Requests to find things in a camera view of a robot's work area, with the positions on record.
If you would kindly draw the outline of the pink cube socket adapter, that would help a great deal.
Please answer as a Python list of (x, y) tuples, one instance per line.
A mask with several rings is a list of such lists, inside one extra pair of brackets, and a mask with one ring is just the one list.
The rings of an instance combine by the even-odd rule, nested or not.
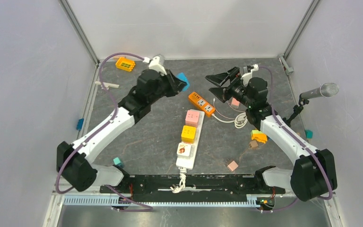
[(185, 125), (197, 128), (199, 125), (200, 112), (188, 110), (185, 117)]

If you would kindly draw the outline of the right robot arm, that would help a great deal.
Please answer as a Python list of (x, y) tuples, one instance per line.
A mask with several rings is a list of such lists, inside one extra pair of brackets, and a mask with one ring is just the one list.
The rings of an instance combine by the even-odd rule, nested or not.
[(225, 103), (235, 98), (246, 107), (247, 121), (264, 133), (287, 155), (293, 169), (267, 166), (255, 173), (254, 187), (260, 193), (272, 187), (292, 191), (301, 201), (313, 198), (330, 200), (337, 188), (334, 155), (328, 149), (318, 149), (294, 132), (268, 102), (272, 92), (262, 78), (252, 77), (244, 83), (240, 69), (207, 75), (214, 87), (209, 91)]

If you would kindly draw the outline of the small pink plug adapter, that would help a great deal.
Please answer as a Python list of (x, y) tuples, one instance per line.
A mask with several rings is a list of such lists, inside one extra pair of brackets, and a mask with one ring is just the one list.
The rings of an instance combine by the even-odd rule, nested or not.
[(236, 161), (234, 160), (229, 160), (227, 161), (226, 163), (226, 167), (231, 171), (231, 172), (234, 172), (238, 167), (239, 165), (236, 163)]

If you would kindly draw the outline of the blue rounded adapter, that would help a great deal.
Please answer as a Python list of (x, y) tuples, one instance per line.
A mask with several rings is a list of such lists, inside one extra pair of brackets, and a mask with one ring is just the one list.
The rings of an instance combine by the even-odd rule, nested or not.
[(185, 74), (181, 72), (181, 73), (179, 73), (179, 74), (176, 75), (176, 78), (179, 79), (179, 80), (181, 80), (182, 82), (184, 82), (186, 84), (183, 87), (182, 92), (187, 91), (188, 88), (190, 87), (190, 82), (189, 82), (188, 78), (185, 76)]

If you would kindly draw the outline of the yellow cube socket adapter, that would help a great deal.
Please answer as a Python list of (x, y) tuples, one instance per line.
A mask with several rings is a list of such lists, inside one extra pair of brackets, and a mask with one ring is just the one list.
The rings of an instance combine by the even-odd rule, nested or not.
[(181, 132), (181, 141), (184, 143), (193, 144), (195, 141), (196, 131), (196, 127), (184, 125)]

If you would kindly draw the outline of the white cube adapter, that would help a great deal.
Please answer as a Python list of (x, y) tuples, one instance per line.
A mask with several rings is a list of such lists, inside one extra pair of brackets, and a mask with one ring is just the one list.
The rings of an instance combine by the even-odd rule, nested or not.
[(191, 144), (180, 142), (177, 147), (177, 157), (180, 158), (187, 158), (190, 156), (191, 153)]

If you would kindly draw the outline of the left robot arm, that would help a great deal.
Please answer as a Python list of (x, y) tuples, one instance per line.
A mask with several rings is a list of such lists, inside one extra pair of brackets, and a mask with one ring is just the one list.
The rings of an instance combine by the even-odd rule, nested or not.
[(83, 192), (94, 183), (108, 184), (117, 192), (125, 192), (130, 181), (113, 166), (94, 166), (97, 156), (115, 138), (138, 123), (151, 111), (151, 106), (162, 97), (172, 97), (190, 86), (187, 77), (170, 70), (161, 75), (155, 70), (144, 70), (129, 93), (115, 106), (114, 111), (84, 137), (57, 146), (57, 179), (63, 177), (71, 189)]

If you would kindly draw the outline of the white multicolour power strip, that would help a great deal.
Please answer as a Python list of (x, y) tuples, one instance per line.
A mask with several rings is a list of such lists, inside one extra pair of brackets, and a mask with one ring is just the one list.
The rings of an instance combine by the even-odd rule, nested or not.
[(181, 131), (181, 142), (176, 150), (176, 166), (179, 169), (192, 170), (198, 152), (205, 114), (203, 111), (188, 110)]

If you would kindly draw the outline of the pink charger with cable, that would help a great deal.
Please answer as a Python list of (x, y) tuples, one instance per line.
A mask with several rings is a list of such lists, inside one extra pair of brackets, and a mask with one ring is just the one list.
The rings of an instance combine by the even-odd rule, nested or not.
[[(215, 107), (215, 102), (216, 102), (216, 98), (213, 98), (213, 106)], [(238, 110), (238, 108), (239, 107), (235, 107), (235, 106), (233, 106), (229, 101), (227, 101), (226, 102), (227, 104), (228, 104), (228, 106), (232, 109), (232, 110), (234, 110), (234, 111), (236, 111), (236, 112), (238, 112), (238, 113), (243, 113), (243, 111), (241, 111), (241, 110)], [(222, 115), (218, 110), (216, 110), (216, 112), (219, 114), (219, 115), (221, 115), (222, 117), (224, 117), (224, 118), (227, 118), (227, 119), (231, 119), (231, 118), (229, 118), (229, 117), (226, 117), (226, 116), (224, 116), (224, 115)]]

